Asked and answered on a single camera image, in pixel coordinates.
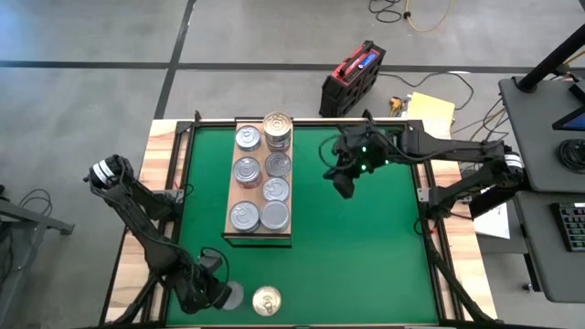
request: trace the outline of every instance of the wooden tray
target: wooden tray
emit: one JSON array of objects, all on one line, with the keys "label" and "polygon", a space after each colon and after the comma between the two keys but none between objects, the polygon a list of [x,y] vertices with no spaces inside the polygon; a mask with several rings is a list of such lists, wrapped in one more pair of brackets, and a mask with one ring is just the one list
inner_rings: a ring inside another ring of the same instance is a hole
[{"label": "wooden tray", "polygon": [[229,196],[228,196],[228,208],[226,210],[226,226],[224,229],[224,234],[228,234],[226,238],[229,239],[289,239],[291,236],[292,226],[293,226],[293,208],[291,204],[293,202],[293,131],[291,131],[291,147],[285,152],[291,158],[291,172],[284,178],[286,182],[289,184],[290,193],[289,198],[284,202],[286,206],[289,208],[289,225],[288,227],[281,231],[281,232],[274,232],[263,225],[261,225],[255,232],[253,233],[246,233],[242,234],[240,231],[236,230],[233,225],[231,225],[231,220],[229,219],[229,211],[231,208],[240,201],[250,201],[256,205],[258,211],[262,210],[262,207],[266,204],[266,200],[264,199],[264,195],[262,194],[262,187],[264,186],[264,182],[269,179],[268,174],[266,173],[266,169],[264,168],[264,162],[266,161],[266,157],[271,154],[271,151],[268,149],[266,145],[266,139],[264,137],[264,127],[262,122],[239,122],[236,126],[236,131],[245,126],[251,125],[256,127],[260,131],[261,136],[261,146],[252,151],[252,152],[245,152],[238,148],[236,145],[236,141],[234,138],[234,155],[232,158],[232,167],[233,164],[236,163],[238,159],[244,156],[251,156],[258,160],[260,163],[261,171],[262,171],[262,183],[254,188],[243,188],[241,187],[236,178],[234,177],[233,171],[231,173],[229,179]]}]

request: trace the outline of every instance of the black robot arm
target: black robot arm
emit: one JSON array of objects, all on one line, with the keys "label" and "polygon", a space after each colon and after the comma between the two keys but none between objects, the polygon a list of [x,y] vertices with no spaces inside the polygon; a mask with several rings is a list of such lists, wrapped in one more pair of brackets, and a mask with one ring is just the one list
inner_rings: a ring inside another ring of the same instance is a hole
[{"label": "black robot arm", "polygon": [[142,307],[146,288],[153,288],[157,282],[175,291],[185,313],[224,305],[231,289],[213,275],[223,256],[216,250],[202,249],[197,263],[190,253],[159,233],[151,221],[181,216],[180,204],[173,197],[148,190],[134,177],[130,162],[117,154],[92,166],[84,181],[90,183],[94,195],[116,211],[144,247],[144,259],[151,271],[145,288],[117,323],[132,321]]},{"label": "black robot arm", "polygon": [[337,163],[324,174],[325,179],[333,180],[343,198],[353,195],[354,179],[390,163],[416,165],[447,160],[484,164],[479,171],[451,186],[420,190],[419,200],[425,205],[426,218],[448,217],[460,198],[491,186],[513,187],[523,180],[520,157],[502,142],[442,140],[410,125],[382,130],[367,110],[363,116],[367,118],[366,124],[339,128],[341,134],[332,148]]}]

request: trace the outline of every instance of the wooden board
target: wooden board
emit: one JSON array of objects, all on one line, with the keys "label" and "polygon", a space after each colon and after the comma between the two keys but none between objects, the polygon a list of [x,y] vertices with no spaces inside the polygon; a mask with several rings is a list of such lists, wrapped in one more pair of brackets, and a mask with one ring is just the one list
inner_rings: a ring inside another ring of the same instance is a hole
[{"label": "wooden board", "polygon": [[[262,122],[238,123],[238,125],[236,126],[236,130],[238,130],[239,128],[241,128],[245,125],[251,125],[251,126],[256,127],[256,129],[258,129],[258,131],[260,132],[260,136],[261,136],[261,146],[252,152],[245,152],[245,151],[240,150],[237,145],[234,145],[234,155],[233,155],[232,165],[235,164],[236,161],[238,161],[238,159],[240,159],[244,156],[251,156],[251,157],[255,158],[260,163],[260,168],[261,168],[261,172],[262,172],[262,183],[260,183],[258,186],[254,187],[254,188],[244,188],[238,184],[238,182],[236,181],[236,178],[234,177],[233,172],[231,173],[231,178],[229,181],[228,208],[226,210],[226,213],[227,213],[227,215],[226,215],[226,228],[225,228],[224,233],[239,233],[236,229],[234,229],[233,225],[231,224],[231,220],[229,219],[229,211],[238,202],[250,201],[254,205],[256,205],[256,207],[258,208],[258,211],[261,211],[262,207],[267,202],[264,199],[264,195],[262,193],[262,187],[264,186],[264,182],[266,182],[270,178],[268,176],[268,174],[266,173],[266,168],[264,167],[264,162],[266,161],[266,158],[268,157],[268,155],[271,154],[271,151],[268,149],[268,146],[266,145],[266,139],[264,137],[264,127],[262,125]],[[291,147],[289,147],[289,149],[285,153],[289,156],[289,158],[291,158],[291,161],[292,161],[293,160],[293,131],[291,131]],[[293,191],[293,165],[292,164],[291,164],[291,172],[284,179],[289,184],[289,188],[290,188],[289,198],[284,202],[286,204],[286,206],[289,208],[290,222],[289,222],[288,227],[285,230],[283,230],[282,232],[274,232],[274,231],[271,231],[271,230],[269,230],[261,225],[254,233],[272,233],[272,234],[279,234],[280,233],[280,234],[282,234],[283,238],[288,238],[289,237],[288,235],[291,234],[292,226],[293,226],[293,213],[292,213],[293,208],[291,207],[291,204],[293,202],[293,192],[292,192]],[[259,237],[247,236],[247,237],[245,237],[245,239],[259,239]]]}]

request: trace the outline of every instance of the electrical cord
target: electrical cord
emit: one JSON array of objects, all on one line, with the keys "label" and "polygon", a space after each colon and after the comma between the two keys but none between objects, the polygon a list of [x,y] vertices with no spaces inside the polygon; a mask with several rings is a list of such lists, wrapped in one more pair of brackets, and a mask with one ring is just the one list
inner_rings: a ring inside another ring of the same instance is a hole
[{"label": "electrical cord", "polygon": [[[372,4],[375,2],[378,2],[378,0],[369,0],[369,4],[367,4],[367,10],[369,10],[369,12],[372,14],[376,14],[376,20],[378,22],[380,22],[380,23],[396,23],[396,22],[399,22],[400,19],[402,19],[402,14],[400,12],[397,12],[396,10],[390,9],[393,5],[399,3],[400,0],[384,0],[383,2],[387,3],[388,5],[386,5],[385,7],[383,7],[382,9],[379,9],[379,10],[372,9]],[[383,14],[392,14],[393,16],[396,16],[396,18],[390,19],[390,20],[380,18],[380,16]]]},{"label": "electrical cord", "polygon": [[327,137],[326,139],[324,139],[320,144],[319,144],[319,159],[321,159],[321,162],[328,166],[329,168],[332,169],[337,169],[337,170],[344,170],[347,168],[351,168],[352,165],[354,165],[356,163],[356,159],[354,159],[354,161],[351,162],[351,164],[346,164],[346,165],[333,165],[333,164],[329,164],[324,156],[323,156],[323,146],[325,146],[329,141],[334,140],[335,138],[339,138],[341,135],[339,134],[335,134],[333,136]]},{"label": "electrical cord", "polygon": [[[44,194],[44,196],[33,196],[37,192]],[[43,209],[43,211],[40,212],[40,214],[42,216],[47,216],[47,217],[50,216],[51,213],[53,212],[53,203],[51,202],[50,193],[44,188],[35,188],[32,191],[28,192],[25,196],[22,197],[22,199],[20,199],[20,201],[18,202],[17,205],[19,207],[26,208],[27,205],[31,201],[35,201],[35,200],[43,200],[47,203],[47,206]],[[14,271],[13,270],[13,266],[14,266],[14,246],[13,246],[14,237],[12,235],[11,228],[8,229],[7,236],[9,239],[9,242],[7,244],[8,248],[7,248],[5,256],[2,258],[2,260],[0,260],[0,265],[2,266],[2,269],[0,270],[0,273],[2,273],[0,275],[0,291],[2,291],[2,288],[4,287],[4,283],[8,279],[8,277],[10,276],[10,273],[12,273]]]},{"label": "electrical cord", "polygon": [[467,104],[472,100],[473,95],[475,94],[475,90],[473,89],[472,85],[469,84],[469,82],[467,82],[467,80],[465,80],[461,75],[457,74],[457,73],[451,73],[451,72],[433,72],[428,74],[426,77],[424,77],[420,82],[418,83],[410,83],[408,81],[406,81],[404,78],[402,78],[399,75],[396,74],[391,74],[391,73],[383,73],[380,72],[378,73],[379,76],[383,76],[383,77],[391,77],[394,79],[398,79],[401,82],[403,82],[404,84],[412,87],[412,88],[417,88],[419,87],[421,84],[424,83],[424,81],[426,81],[428,78],[430,77],[435,77],[435,76],[440,76],[440,75],[450,75],[450,76],[454,76],[457,77],[459,80],[461,80],[465,86],[467,86],[467,88],[469,89],[470,93],[469,93],[469,97],[467,98],[467,100],[459,107],[455,107],[455,110],[462,110],[465,106],[467,106]]},{"label": "electrical cord", "polygon": [[412,16],[412,13],[409,11],[410,0],[406,0],[406,6],[404,8],[404,18],[406,18],[409,21],[410,26],[412,28],[414,28],[415,31],[420,32],[420,33],[431,32],[431,31],[434,31],[435,29],[437,29],[437,27],[439,27],[442,24],[442,22],[445,20],[445,18],[447,18],[447,16],[449,15],[449,12],[451,11],[452,3],[453,3],[453,0],[449,0],[449,6],[447,7],[447,11],[445,12],[445,15],[441,18],[441,20],[439,21],[439,23],[437,23],[437,25],[435,25],[434,27],[428,28],[428,29],[418,28],[414,25],[414,23],[412,23],[412,19],[410,18]]},{"label": "electrical cord", "polygon": [[557,149],[558,160],[571,172],[585,174],[585,140],[568,139]]}]

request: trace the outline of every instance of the can lid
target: can lid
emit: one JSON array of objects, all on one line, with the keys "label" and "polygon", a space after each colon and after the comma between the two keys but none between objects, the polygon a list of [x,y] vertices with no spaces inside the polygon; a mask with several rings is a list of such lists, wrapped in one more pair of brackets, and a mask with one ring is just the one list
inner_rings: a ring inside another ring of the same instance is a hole
[{"label": "can lid", "polygon": [[291,131],[292,127],[291,117],[284,112],[276,111],[264,117],[264,132],[270,136],[284,136]]},{"label": "can lid", "polygon": [[282,201],[269,201],[262,207],[260,221],[268,229],[286,228],[289,224],[289,208]]},{"label": "can lid", "polygon": [[260,142],[260,131],[254,126],[245,125],[236,131],[236,143],[239,147],[250,149]]},{"label": "can lid", "polygon": [[281,308],[281,293],[274,287],[263,286],[258,288],[252,297],[254,311],[262,316],[271,316]]},{"label": "can lid", "polygon": [[237,230],[252,229],[258,224],[258,208],[250,201],[240,201],[231,208],[229,219]]},{"label": "can lid", "polygon": [[264,183],[262,188],[264,198],[268,201],[284,201],[289,197],[289,184],[280,177],[273,177]]},{"label": "can lid", "polygon": [[264,166],[266,173],[274,177],[286,177],[291,172],[291,158],[282,153],[275,152],[268,155]]},{"label": "can lid", "polygon": [[244,156],[234,164],[234,176],[240,182],[253,182],[260,173],[260,163],[253,157]]}]

